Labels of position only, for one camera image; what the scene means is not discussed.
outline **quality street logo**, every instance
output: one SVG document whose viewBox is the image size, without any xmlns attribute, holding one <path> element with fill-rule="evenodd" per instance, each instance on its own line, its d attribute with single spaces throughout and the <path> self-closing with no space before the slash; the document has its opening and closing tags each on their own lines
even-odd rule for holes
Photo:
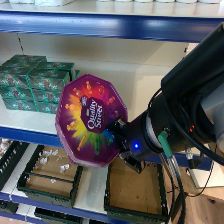
<svg viewBox="0 0 224 224">
<path fill-rule="evenodd" d="M 101 128 L 103 106 L 98 105 L 97 102 L 92 98 L 89 110 L 90 110 L 90 116 L 89 116 L 90 119 L 88 121 L 89 129 L 92 130 L 94 127 Z"/>
<path fill-rule="evenodd" d="M 108 111 L 103 101 L 94 97 L 83 96 L 81 105 L 81 119 L 86 129 L 90 132 L 102 133 L 108 125 Z"/>
</svg>

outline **top shelf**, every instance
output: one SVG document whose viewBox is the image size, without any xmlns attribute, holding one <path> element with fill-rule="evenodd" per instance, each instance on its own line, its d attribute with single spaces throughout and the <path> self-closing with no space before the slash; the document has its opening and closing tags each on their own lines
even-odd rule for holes
<svg viewBox="0 0 224 224">
<path fill-rule="evenodd" d="M 99 2 L 61 7 L 0 4 L 0 32 L 200 42 L 224 17 L 221 4 Z"/>
</svg>

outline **led light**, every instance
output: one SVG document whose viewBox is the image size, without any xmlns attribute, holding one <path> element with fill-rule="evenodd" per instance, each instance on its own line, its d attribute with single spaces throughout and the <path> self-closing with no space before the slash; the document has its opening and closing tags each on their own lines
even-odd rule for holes
<svg viewBox="0 0 224 224">
<path fill-rule="evenodd" d="M 137 143 L 135 143 L 134 147 L 135 147 L 136 149 L 138 149 L 139 145 L 138 145 Z"/>
</svg>

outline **stacked green boxes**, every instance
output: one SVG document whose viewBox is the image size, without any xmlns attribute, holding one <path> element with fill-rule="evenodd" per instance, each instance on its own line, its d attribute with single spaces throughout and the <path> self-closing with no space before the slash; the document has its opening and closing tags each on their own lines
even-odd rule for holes
<svg viewBox="0 0 224 224">
<path fill-rule="evenodd" d="M 13 61 L 30 61 L 30 62 L 46 62 L 46 56 L 33 56 L 33 55 L 14 55 L 10 60 Z"/>
<path fill-rule="evenodd" d="M 69 72 L 70 81 L 75 80 L 75 64 L 74 63 L 62 63 L 62 62 L 40 62 L 37 69 L 47 69 L 47 70 L 60 70 Z"/>
<path fill-rule="evenodd" d="M 38 111 L 56 114 L 61 90 L 70 82 L 69 72 L 33 69 L 27 80 Z"/>
<path fill-rule="evenodd" d="M 57 112 L 63 87 L 80 76 L 74 63 L 15 55 L 0 66 L 0 95 L 7 109 Z"/>
<path fill-rule="evenodd" d="M 45 56 L 15 55 L 0 66 L 0 95 L 9 110 L 37 111 L 27 74 Z"/>
</svg>

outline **purple octagonal tin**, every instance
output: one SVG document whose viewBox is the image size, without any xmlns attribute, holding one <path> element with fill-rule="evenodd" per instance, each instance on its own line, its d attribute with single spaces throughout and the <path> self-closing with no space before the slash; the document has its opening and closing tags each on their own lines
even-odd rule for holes
<svg viewBox="0 0 224 224">
<path fill-rule="evenodd" d="M 104 167 L 120 149 L 105 128 L 117 117 L 127 121 L 127 108 L 113 85 L 92 75 L 67 84 L 56 115 L 58 136 L 73 163 Z"/>
</svg>

